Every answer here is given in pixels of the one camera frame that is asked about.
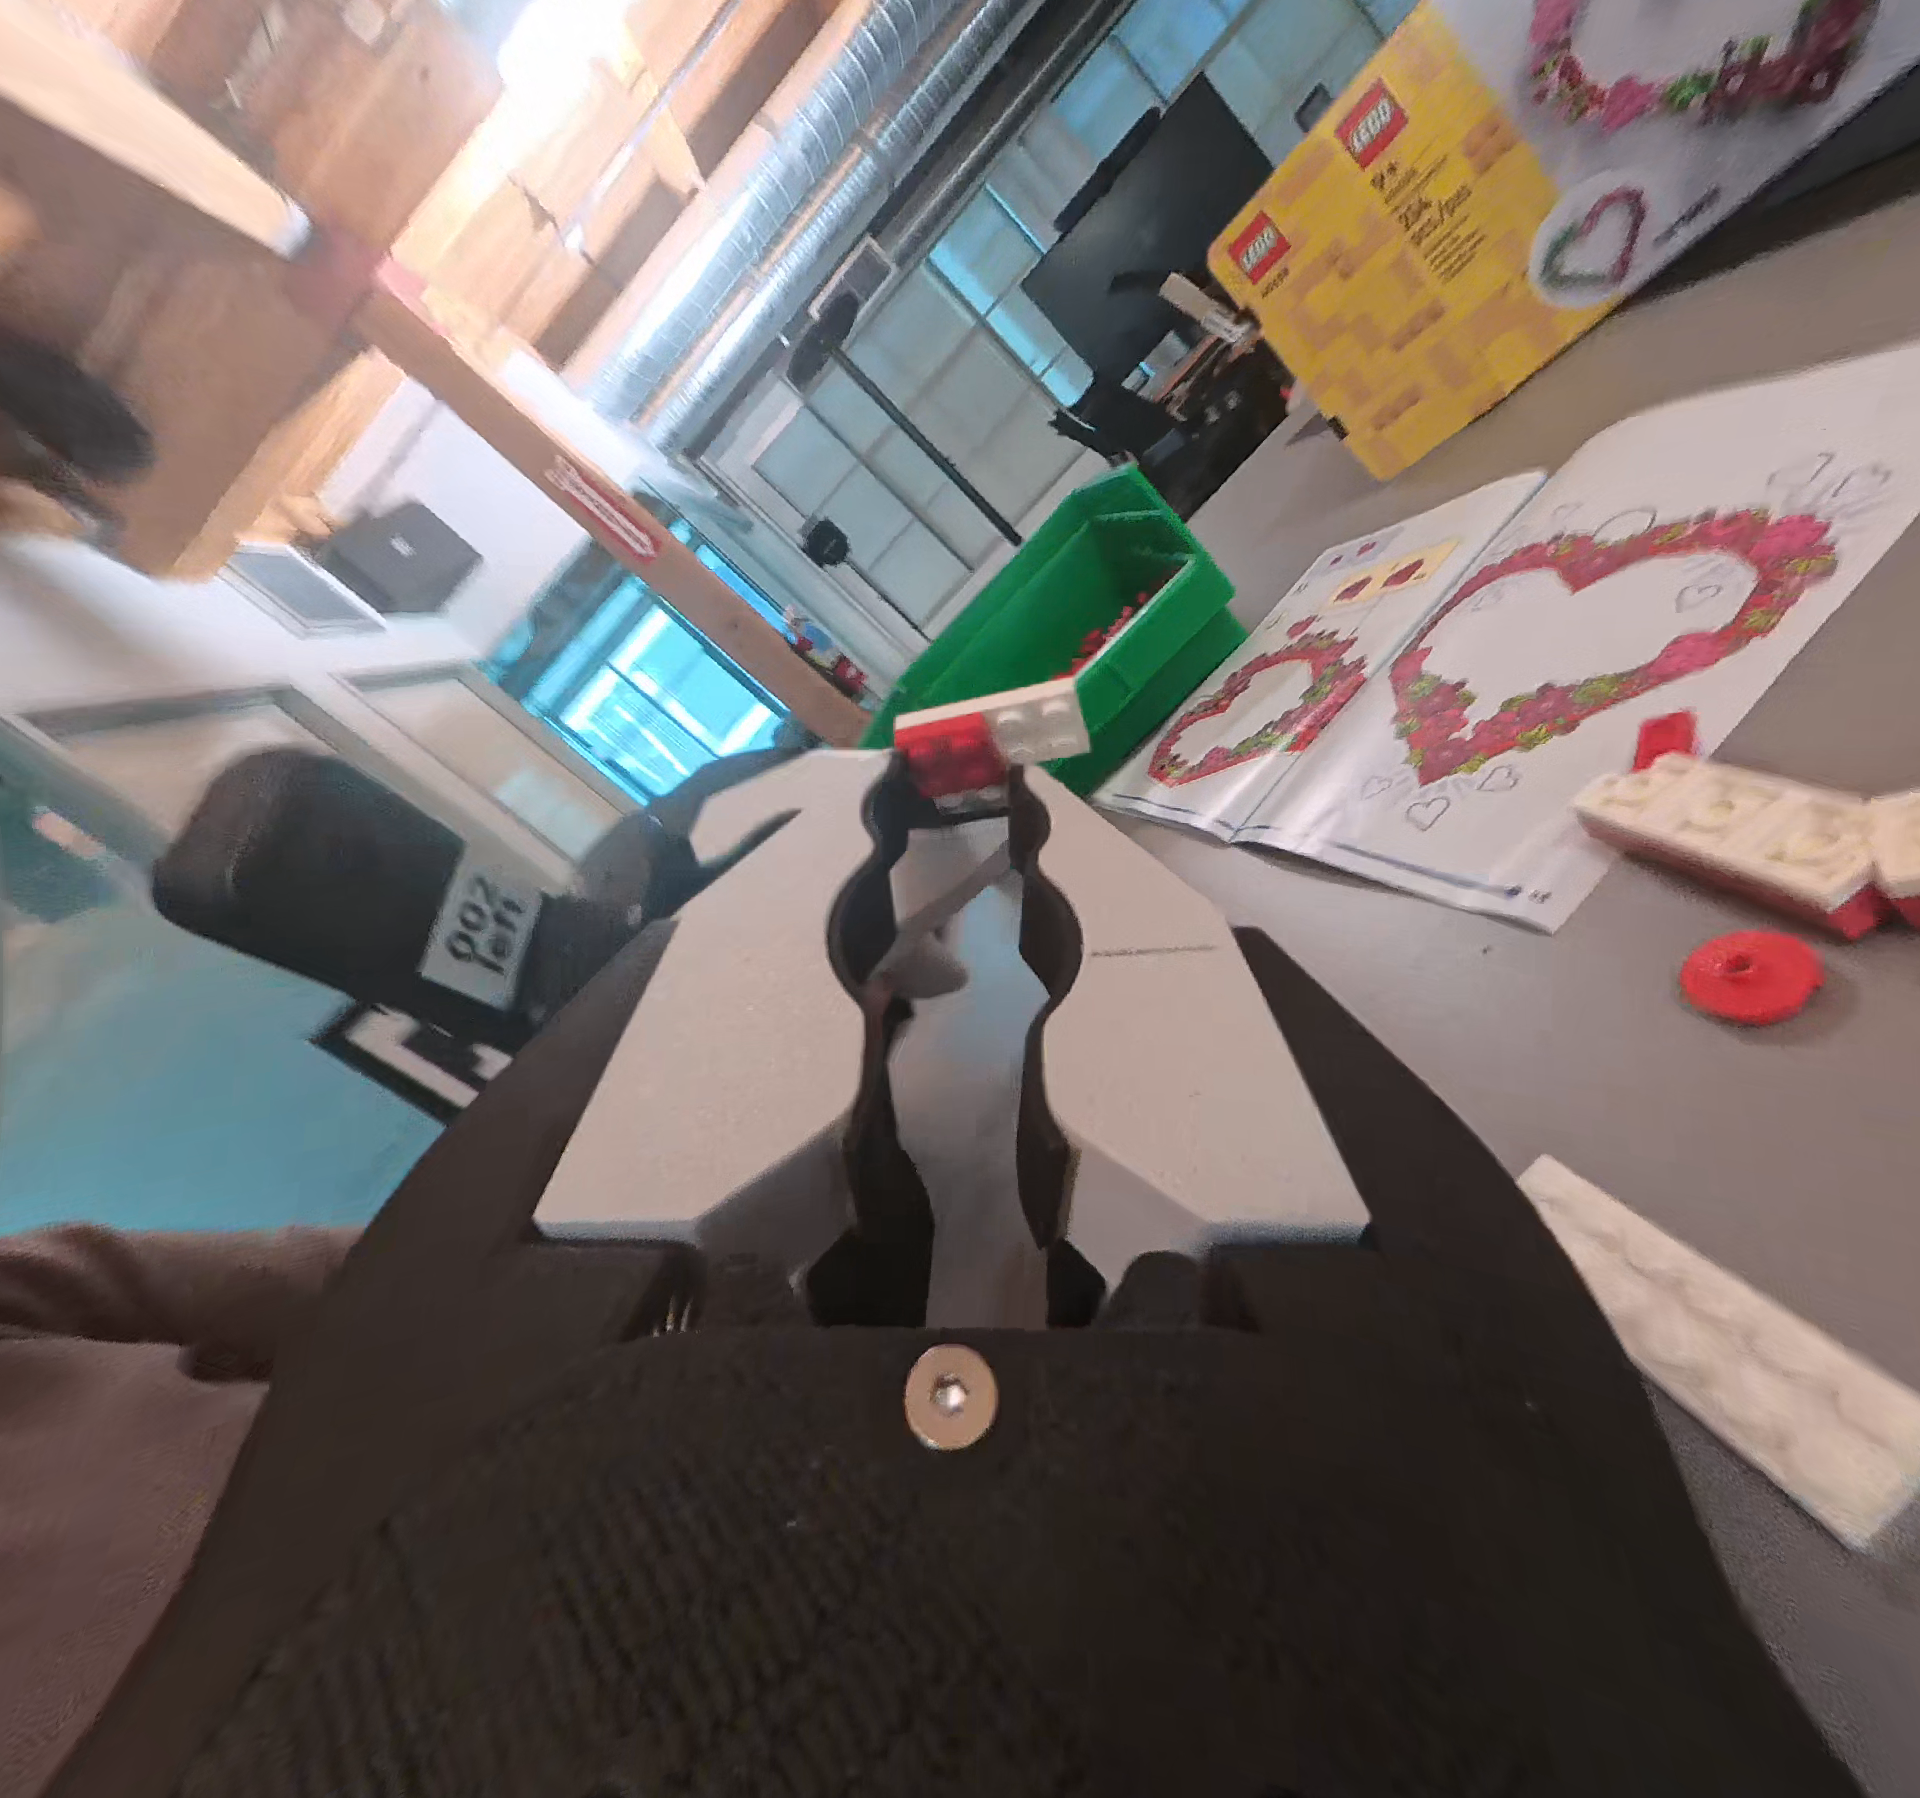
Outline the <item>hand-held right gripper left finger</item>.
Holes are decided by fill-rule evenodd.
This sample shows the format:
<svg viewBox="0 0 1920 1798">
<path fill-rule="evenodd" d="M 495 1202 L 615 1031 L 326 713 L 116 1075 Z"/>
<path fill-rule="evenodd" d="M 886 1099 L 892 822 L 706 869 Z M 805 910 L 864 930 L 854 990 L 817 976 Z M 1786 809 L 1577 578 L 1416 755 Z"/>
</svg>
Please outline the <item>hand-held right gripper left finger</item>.
<svg viewBox="0 0 1920 1798">
<path fill-rule="evenodd" d="M 936 1221 L 900 1140 L 892 872 L 914 795 L 880 753 L 769 773 L 784 824 L 652 934 L 637 1009 L 543 1187 L 540 1235 L 753 1257 L 817 1322 L 926 1325 Z"/>
</svg>

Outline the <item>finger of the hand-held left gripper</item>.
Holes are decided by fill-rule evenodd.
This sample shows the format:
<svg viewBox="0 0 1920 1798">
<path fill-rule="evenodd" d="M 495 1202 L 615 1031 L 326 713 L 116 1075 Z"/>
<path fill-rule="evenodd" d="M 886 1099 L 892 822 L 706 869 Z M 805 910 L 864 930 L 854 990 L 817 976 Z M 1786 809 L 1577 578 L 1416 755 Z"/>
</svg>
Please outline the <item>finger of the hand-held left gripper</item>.
<svg viewBox="0 0 1920 1798">
<path fill-rule="evenodd" d="M 1008 849 L 926 849 L 902 860 L 905 912 L 896 936 L 866 972 L 866 990 L 905 1002 L 950 996 L 968 984 L 968 966 L 948 946 L 950 924 L 986 889 L 1007 879 Z"/>
</svg>

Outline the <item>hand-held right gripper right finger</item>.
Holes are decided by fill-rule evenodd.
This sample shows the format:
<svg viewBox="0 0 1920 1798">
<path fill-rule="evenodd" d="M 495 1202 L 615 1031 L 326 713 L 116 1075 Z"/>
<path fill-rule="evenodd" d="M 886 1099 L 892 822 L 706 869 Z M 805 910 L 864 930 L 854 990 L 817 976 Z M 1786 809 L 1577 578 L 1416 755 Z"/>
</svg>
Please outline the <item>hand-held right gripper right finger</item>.
<svg viewBox="0 0 1920 1798">
<path fill-rule="evenodd" d="M 1011 777 L 1016 1184 L 1045 1322 L 1096 1321 L 1148 1255 L 1354 1247 L 1369 1211 L 1231 926 L 1089 802 Z"/>
</svg>

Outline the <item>white and red lego corner assembly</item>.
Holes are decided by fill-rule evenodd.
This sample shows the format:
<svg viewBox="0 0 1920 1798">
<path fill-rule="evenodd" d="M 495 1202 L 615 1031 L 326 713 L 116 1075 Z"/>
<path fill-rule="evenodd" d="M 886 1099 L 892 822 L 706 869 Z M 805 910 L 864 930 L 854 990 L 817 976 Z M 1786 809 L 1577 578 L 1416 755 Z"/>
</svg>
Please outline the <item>white and red lego corner assembly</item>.
<svg viewBox="0 0 1920 1798">
<path fill-rule="evenodd" d="M 1013 771 L 1091 753 L 1073 675 L 902 713 L 894 749 L 941 813 L 995 811 Z"/>
</svg>

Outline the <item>red round lego plate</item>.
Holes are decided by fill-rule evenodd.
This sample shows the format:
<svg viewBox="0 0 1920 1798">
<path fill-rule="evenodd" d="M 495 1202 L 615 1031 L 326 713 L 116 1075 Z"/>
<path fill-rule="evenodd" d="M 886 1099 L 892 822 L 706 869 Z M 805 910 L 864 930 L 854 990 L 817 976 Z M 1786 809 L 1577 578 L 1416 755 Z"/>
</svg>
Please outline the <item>red round lego plate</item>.
<svg viewBox="0 0 1920 1798">
<path fill-rule="evenodd" d="M 1740 930 L 1697 946 L 1680 966 L 1680 993 L 1701 1014 L 1742 1030 L 1793 1021 L 1828 985 L 1825 959 L 1778 930 Z"/>
</svg>

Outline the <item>pile of red lego pieces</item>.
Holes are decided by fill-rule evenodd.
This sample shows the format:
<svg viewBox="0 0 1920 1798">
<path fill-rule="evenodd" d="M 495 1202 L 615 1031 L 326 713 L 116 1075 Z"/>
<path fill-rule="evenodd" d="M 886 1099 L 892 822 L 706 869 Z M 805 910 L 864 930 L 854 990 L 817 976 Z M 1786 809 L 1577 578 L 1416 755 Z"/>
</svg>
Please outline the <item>pile of red lego pieces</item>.
<svg viewBox="0 0 1920 1798">
<path fill-rule="evenodd" d="M 1167 572 L 1144 586 L 1118 614 L 1096 624 L 1073 650 L 1068 663 L 1049 673 L 1052 680 L 1076 680 L 1091 665 L 1157 669 L 1185 658 L 1202 633 L 1203 605 L 1190 591 L 1193 582 L 1185 569 Z"/>
</svg>

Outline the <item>curved white and red lego assembly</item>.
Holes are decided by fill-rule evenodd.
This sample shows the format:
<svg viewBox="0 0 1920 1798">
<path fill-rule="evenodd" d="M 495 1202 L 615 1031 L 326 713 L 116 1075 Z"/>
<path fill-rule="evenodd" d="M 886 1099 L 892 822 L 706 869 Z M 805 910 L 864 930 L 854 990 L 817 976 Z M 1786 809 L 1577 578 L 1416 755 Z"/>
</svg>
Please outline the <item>curved white and red lego assembly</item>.
<svg viewBox="0 0 1920 1798">
<path fill-rule="evenodd" d="M 1702 755 L 1697 715 L 1643 723 L 1573 818 L 1600 845 L 1848 941 L 1919 928 L 1919 793 L 1862 797 Z"/>
</svg>

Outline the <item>long white lego plate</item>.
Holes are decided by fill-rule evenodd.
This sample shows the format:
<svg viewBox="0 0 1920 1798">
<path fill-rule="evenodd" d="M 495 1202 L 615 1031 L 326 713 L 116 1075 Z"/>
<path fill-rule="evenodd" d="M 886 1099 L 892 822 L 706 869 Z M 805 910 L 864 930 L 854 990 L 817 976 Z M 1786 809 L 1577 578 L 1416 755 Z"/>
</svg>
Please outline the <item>long white lego plate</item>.
<svg viewBox="0 0 1920 1798">
<path fill-rule="evenodd" d="M 1635 1370 L 1837 1543 L 1869 1553 L 1914 1517 L 1914 1388 L 1559 1160 L 1520 1190 Z"/>
</svg>

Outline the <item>yellow lego set box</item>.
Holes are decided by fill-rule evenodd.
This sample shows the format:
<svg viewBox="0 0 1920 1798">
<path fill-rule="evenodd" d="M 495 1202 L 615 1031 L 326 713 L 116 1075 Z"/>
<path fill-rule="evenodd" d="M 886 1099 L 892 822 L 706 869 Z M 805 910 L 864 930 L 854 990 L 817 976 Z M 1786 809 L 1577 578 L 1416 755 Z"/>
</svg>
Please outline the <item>yellow lego set box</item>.
<svg viewBox="0 0 1920 1798">
<path fill-rule="evenodd" d="M 1917 59 L 1919 0 L 1419 0 L 1209 269 L 1390 481 Z"/>
</svg>

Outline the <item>green plastic bin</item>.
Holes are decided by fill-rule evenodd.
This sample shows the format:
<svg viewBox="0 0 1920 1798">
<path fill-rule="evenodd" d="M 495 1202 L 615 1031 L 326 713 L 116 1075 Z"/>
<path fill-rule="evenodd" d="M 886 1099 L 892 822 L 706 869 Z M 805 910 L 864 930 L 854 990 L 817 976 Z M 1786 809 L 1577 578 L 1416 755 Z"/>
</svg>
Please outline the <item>green plastic bin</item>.
<svg viewBox="0 0 1920 1798">
<path fill-rule="evenodd" d="M 1137 468 L 1068 492 L 905 671 L 861 747 L 889 747 L 902 713 L 1049 682 L 1096 624 L 1175 569 L 1186 572 L 1205 617 L 1185 658 L 1157 669 L 1099 662 L 1075 680 L 1091 753 L 1049 773 L 1091 797 L 1249 637 L 1233 614 L 1231 578 Z"/>
</svg>

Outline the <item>heart print instruction booklet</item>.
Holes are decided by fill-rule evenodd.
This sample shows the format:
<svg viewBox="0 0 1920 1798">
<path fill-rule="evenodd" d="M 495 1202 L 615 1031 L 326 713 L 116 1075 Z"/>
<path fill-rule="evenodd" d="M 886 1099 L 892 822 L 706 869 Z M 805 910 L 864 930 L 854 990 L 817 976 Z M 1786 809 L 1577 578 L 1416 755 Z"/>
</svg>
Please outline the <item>heart print instruction booklet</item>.
<svg viewBox="0 0 1920 1798">
<path fill-rule="evenodd" d="M 1917 345 L 1624 420 L 1330 546 L 1093 801 L 1557 931 L 1575 801 L 1713 753 L 1917 523 Z"/>
</svg>

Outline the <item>black monitor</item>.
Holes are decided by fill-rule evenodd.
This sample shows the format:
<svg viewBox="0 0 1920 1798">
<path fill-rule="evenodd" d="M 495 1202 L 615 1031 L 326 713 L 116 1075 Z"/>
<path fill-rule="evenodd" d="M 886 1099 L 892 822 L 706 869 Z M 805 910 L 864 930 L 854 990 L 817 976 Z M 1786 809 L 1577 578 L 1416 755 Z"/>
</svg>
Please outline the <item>black monitor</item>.
<svg viewBox="0 0 1920 1798">
<path fill-rule="evenodd" d="M 1193 80 L 1099 162 L 1020 295 L 1096 382 L 1127 384 L 1180 323 L 1167 277 L 1205 264 L 1272 168 L 1212 80 Z"/>
</svg>

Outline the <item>black wall box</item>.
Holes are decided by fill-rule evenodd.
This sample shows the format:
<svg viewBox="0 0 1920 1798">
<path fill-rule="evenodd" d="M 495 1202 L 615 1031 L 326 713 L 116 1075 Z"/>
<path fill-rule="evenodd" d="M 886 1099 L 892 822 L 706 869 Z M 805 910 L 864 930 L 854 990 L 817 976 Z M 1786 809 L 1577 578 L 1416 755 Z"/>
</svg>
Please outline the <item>black wall box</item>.
<svg viewBox="0 0 1920 1798">
<path fill-rule="evenodd" d="M 431 505 L 403 501 L 335 531 L 316 563 L 383 617 L 416 617 L 443 614 L 484 557 Z"/>
</svg>

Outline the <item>silver ventilation duct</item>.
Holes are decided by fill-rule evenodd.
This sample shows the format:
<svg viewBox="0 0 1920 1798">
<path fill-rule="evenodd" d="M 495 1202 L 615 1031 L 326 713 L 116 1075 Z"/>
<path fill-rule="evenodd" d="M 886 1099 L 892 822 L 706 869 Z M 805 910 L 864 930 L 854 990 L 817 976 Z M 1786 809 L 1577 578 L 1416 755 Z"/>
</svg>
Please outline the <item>silver ventilation duct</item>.
<svg viewBox="0 0 1920 1798">
<path fill-rule="evenodd" d="M 567 365 L 682 446 L 880 233 L 926 254 L 1137 0 L 844 0 Z"/>
</svg>

